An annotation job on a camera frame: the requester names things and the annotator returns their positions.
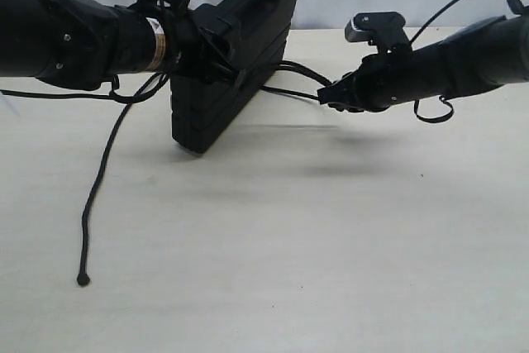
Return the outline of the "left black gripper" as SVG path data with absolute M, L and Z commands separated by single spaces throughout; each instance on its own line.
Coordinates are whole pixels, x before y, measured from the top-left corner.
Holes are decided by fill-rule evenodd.
M 173 77 L 201 83 L 222 83 L 241 90 L 248 69 L 215 61 L 213 45 L 238 46 L 238 2 L 204 3 L 195 10 L 177 12 L 163 7 L 163 25 L 168 42 L 163 82 Z

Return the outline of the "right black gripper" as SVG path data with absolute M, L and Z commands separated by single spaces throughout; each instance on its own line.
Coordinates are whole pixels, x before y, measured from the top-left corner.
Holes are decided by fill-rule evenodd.
M 338 112 L 383 112 L 408 103 L 402 87 L 390 87 L 395 70 L 408 60 L 409 53 L 367 55 L 355 72 L 318 89 L 317 100 Z

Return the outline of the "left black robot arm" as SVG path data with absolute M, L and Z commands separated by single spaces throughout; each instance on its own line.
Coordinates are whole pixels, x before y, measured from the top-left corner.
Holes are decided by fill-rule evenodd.
M 190 0 L 1 0 L 1 74 L 92 92 L 122 74 L 238 73 L 192 18 Z

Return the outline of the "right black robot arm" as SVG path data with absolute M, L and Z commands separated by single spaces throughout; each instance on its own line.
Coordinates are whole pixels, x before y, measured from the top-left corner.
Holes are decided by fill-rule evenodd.
M 528 17 L 492 17 L 417 50 L 369 55 L 360 67 L 317 92 L 320 104 L 382 112 L 431 97 L 488 93 L 528 80 Z

